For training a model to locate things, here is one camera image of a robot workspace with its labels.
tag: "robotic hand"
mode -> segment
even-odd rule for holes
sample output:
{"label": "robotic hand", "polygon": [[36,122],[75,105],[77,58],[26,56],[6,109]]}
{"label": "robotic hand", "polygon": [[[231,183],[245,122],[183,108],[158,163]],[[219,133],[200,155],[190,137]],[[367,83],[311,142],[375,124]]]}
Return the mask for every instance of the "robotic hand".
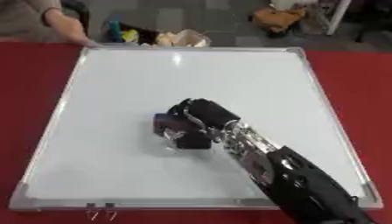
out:
{"label": "robotic hand", "polygon": [[157,114],[155,132],[177,148],[225,149],[259,188],[298,224],[375,224],[340,184],[287,146],[259,136],[213,101],[185,100]]}

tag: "red tablecloth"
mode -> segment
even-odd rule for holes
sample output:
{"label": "red tablecloth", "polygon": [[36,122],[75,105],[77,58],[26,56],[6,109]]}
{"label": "red tablecloth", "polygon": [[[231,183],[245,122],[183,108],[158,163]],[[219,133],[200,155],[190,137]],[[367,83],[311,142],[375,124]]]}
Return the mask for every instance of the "red tablecloth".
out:
{"label": "red tablecloth", "polygon": [[[14,213],[7,208],[79,51],[74,45],[0,43],[0,223],[88,222],[81,211]],[[372,216],[392,223],[392,54],[308,52],[308,58],[384,199],[385,208]],[[133,211],[120,212],[116,222],[292,223],[280,211]]]}

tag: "metal clip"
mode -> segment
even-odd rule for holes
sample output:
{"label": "metal clip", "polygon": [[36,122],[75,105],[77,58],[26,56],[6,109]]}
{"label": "metal clip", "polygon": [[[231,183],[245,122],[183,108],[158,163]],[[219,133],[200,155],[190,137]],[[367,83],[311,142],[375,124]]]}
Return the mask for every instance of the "metal clip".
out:
{"label": "metal clip", "polygon": [[100,210],[96,207],[95,203],[87,203],[86,214],[90,221],[94,221],[99,213]]}
{"label": "metal clip", "polygon": [[107,221],[112,221],[117,216],[115,203],[105,203],[106,213],[105,217]]}

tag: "person's hand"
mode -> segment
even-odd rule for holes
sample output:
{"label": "person's hand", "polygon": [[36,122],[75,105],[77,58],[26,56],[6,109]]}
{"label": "person's hand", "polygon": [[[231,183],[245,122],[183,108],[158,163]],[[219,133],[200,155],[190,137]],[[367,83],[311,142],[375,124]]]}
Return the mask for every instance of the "person's hand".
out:
{"label": "person's hand", "polygon": [[50,9],[45,12],[45,21],[64,39],[76,44],[89,46],[90,40],[83,31],[81,22],[75,18],[68,17],[60,9]]}

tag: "gray floor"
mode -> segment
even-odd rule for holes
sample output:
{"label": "gray floor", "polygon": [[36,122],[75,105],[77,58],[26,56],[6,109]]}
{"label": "gray floor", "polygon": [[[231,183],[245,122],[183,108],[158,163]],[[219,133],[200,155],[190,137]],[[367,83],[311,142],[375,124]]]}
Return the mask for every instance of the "gray floor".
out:
{"label": "gray floor", "polygon": [[392,34],[369,33],[363,43],[353,41],[359,26],[342,24],[332,37],[291,34],[270,39],[247,21],[250,12],[267,0],[81,0],[91,13],[89,35],[101,36],[105,20],[161,32],[194,29],[212,40],[212,46],[302,46],[312,50],[392,52]]}

